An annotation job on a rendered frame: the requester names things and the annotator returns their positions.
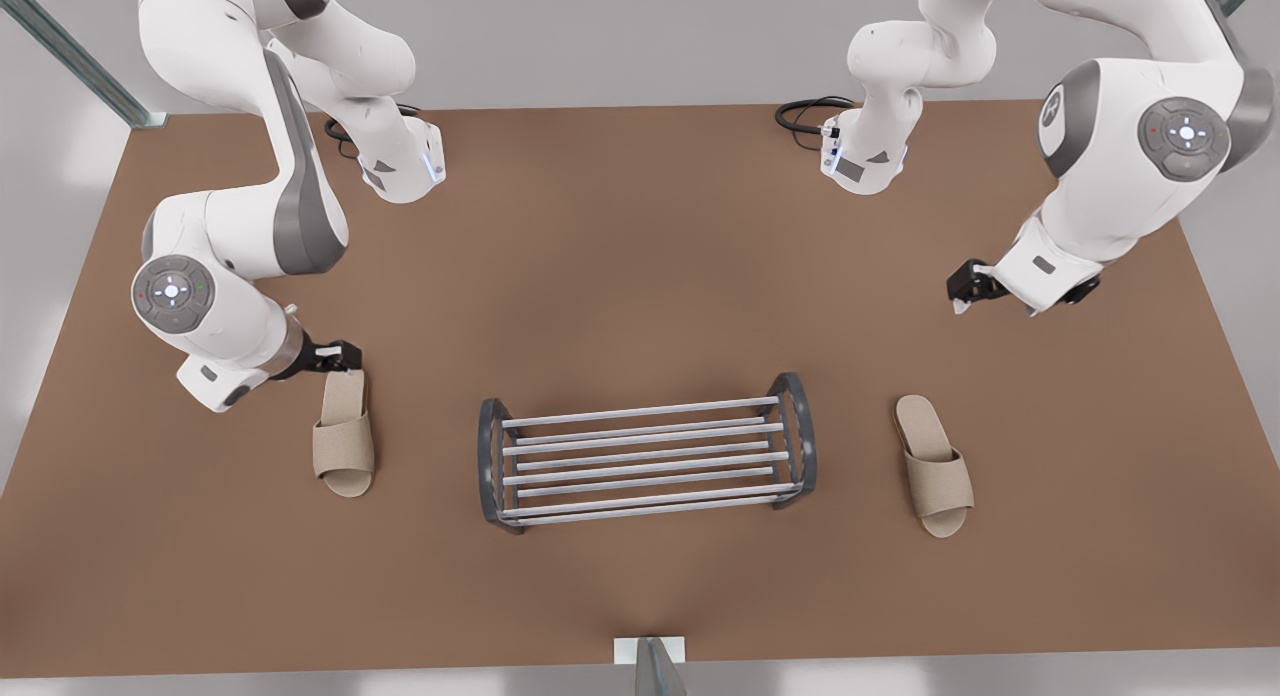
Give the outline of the beige open-toe slipper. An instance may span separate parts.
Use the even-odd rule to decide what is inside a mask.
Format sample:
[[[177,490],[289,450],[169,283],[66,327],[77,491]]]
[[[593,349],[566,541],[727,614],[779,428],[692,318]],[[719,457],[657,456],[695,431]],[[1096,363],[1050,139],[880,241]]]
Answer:
[[[916,518],[928,534],[947,539],[963,527],[975,505],[963,454],[952,447],[934,406],[925,397],[900,397],[893,421],[902,441]]]
[[[312,431],[312,467],[330,491],[361,496],[376,470],[369,417],[369,383],[361,368],[328,374],[321,413]]]

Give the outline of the grey metal shoe rack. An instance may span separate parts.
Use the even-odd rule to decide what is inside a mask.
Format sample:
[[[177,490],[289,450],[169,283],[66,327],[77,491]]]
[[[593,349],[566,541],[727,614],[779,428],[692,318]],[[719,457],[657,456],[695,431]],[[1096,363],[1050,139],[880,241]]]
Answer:
[[[530,526],[785,505],[817,486],[817,435],[800,377],[767,394],[518,418],[497,399],[477,418],[484,519]]]

